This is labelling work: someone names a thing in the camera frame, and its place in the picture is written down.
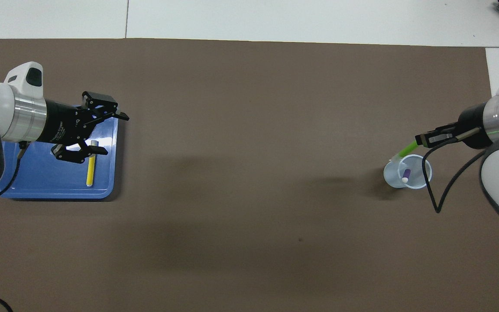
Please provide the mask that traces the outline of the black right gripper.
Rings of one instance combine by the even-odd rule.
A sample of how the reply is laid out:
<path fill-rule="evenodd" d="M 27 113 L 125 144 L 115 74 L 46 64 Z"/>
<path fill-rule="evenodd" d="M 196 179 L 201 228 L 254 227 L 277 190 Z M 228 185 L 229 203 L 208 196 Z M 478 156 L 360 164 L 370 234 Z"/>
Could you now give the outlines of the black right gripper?
<path fill-rule="evenodd" d="M 416 135 L 416 144 L 425 148 L 434 148 L 440 144 L 453 144 L 457 143 L 458 140 L 452 133 L 455 132 L 455 135 L 458 136 L 474 128 L 480 128 L 478 133 L 465 138 L 463 140 L 464 144 L 474 150 L 482 150 L 491 146 L 493 141 L 487 135 L 483 125 L 485 107 L 486 103 L 481 103 L 466 108 L 459 115 L 457 123 L 446 124 L 445 126 L 436 127 L 434 130 Z"/>

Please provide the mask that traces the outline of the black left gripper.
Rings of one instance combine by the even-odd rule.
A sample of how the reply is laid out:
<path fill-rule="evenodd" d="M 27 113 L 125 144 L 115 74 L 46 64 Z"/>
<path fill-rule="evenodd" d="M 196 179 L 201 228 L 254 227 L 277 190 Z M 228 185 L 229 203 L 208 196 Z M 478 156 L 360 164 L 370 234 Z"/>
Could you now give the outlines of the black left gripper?
<path fill-rule="evenodd" d="M 73 145 L 87 140 L 95 125 L 116 118 L 129 121 L 130 117 L 119 107 L 110 95 L 84 91 L 84 105 L 73 107 L 57 101 L 46 101 L 47 116 L 44 124 L 44 142 L 56 144 L 52 154 L 57 160 L 82 164 L 94 155 L 107 155 L 108 151 L 99 146 L 84 146 L 79 150 L 68 150 L 63 145 Z"/>

